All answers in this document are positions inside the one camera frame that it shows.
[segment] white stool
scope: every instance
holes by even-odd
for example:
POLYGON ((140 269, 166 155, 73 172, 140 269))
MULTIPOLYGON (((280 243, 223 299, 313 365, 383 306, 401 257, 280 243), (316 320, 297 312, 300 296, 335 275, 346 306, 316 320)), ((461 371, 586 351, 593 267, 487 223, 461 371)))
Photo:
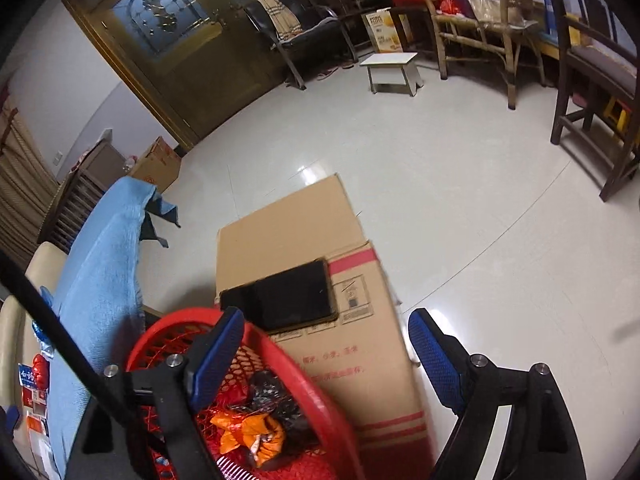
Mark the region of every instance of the white stool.
POLYGON ((416 56, 416 52, 393 52, 367 57, 360 66, 367 67, 371 91, 376 93, 377 86, 386 86, 390 91, 408 91, 413 97, 424 84, 414 63, 416 56))

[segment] smartphone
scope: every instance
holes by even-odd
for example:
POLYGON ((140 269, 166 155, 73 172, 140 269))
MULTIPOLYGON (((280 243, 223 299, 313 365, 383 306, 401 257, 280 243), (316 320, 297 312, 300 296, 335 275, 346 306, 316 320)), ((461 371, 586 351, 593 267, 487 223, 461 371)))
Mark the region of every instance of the smartphone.
POLYGON ((238 307, 267 333, 295 330, 338 317, 326 260, 315 260, 247 285, 224 290, 220 307, 238 307))

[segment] checkered cloth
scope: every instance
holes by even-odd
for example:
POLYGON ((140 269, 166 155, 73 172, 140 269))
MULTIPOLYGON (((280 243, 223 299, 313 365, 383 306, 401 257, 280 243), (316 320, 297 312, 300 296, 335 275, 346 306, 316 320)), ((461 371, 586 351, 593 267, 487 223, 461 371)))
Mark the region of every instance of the checkered cloth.
POLYGON ((280 0, 258 0, 267 11, 280 41, 289 41, 302 34, 302 25, 289 7, 280 0))

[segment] wicker armchair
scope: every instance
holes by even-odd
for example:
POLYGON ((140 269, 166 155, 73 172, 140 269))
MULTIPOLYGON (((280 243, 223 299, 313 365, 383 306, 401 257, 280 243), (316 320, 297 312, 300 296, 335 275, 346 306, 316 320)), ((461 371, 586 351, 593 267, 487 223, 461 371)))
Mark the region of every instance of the wicker armchair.
POLYGON ((500 0, 500 22, 478 22, 478 20, 461 15, 441 14, 436 10, 434 1, 425 0, 431 19, 438 53, 440 78, 447 78, 447 61, 489 61, 486 57, 456 57, 448 56, 445 51, 447 41, 464 46, 478 48, 486 52, 497 54, 504 63, 504 78, 507 83, 509 108, 516 108, 516 72, 520 59, 520 47, 523 42, 529 44, 538 60, 540 80, 545 85, 545 70, 542 64, 540 50, 532 38, 530 27, 513 27, 508 22, 510 7, 517 7, 527 19, 533 10, 533 0, 500 0))

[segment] beige curtain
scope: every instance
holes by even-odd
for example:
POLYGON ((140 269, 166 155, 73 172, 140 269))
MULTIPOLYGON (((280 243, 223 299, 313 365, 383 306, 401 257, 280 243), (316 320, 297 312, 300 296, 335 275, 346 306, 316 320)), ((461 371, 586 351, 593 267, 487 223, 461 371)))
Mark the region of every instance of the beige curtain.
POLYGON ((0 114, 0 248, 23 269, 36 250, 57 190, 57 181, 6 96, 0 114))

